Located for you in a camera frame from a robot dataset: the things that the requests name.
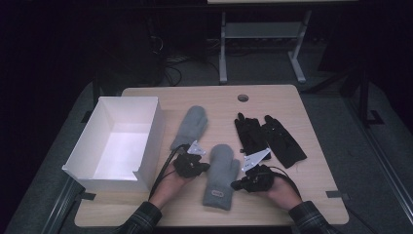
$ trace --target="person's arm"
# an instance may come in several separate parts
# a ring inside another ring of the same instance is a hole
[[[274,178],[268,191],[256,194],[269,198],[277,207],[288,211],[302,234],[340,233],[325,220],[313,202],[303,202],[291,185],[280,177]]]
[[[152,233],[154,227],[162,217],[161,209],[173,199],[180,189],[194,178],[179,176],[173,163],[169,164],[164,173],[164,178],[159,183],[153,196],[143,202],[128,220],[116,229],[117,233]]]

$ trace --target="gray mitten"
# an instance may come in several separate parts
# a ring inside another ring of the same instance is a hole
[[[210,151],[210,168],[207,172],[203,205],[225,211],[231,209],[234,189],[231,187],[240,170],[240,161],[227,144],[217,144]]]
[[[206,111],[198,105],[192,106],[183,118],[170,149],[175,149],[181,144],[192,144],[195,140],[200,139],[206,126]]]

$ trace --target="logo patch on mitten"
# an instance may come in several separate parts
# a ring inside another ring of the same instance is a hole
[[[224,193],[221,192],[221,191],[218,191],[218,190],[212,190],[212,191],[210,192],[210,194],[212,194],[212,195],[215,196],[215,197],[224,197]]]

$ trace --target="white box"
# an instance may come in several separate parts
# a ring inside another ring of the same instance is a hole
[[[148,192],[164,128],[157,97],[100,97],[62,169],[91,191]]]

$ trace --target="background table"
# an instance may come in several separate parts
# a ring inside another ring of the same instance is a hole
[[[248,101],[238,100],[247,95]],[[245,117],[257,118],[261,124],[269,114],[277,118],[301,145],[308,158],[285,170],[296,182],[303,200],[312,200],[332,224],[344,224],[349,217],[341,198],[328,198],[326,191],[337,186],[322,154],[316,134],[305,107],[294,86],[213,86],[176,88],[126,89],[123,96],[159,97],[166,116],[166,129],[161,145],[157,173],[170,154],[170,144],[180,122],[192,105],[206,110],[208,125],[199,144],[207,151],[203,162],[209,162],[209,151],[220,143],[229,144],[235,158],[243,160],[234,120],[241,112]],[[274,156],[267,166],[283,169]],[[240,170],[238,178],[244,176]],[[188,184],[179,196],[167,204],[162,212],[160,226],[235,226],[235,225],[289,225],[292,220],[285,211],[275,208],[261,197],[245,191],[234,193],[231,211],[204,207],[202,200],[207,175],[202,174]],[[94,200],[83,200],[75,218],[78,226],[117,226],[147,200],[147,193],[99,192]]]

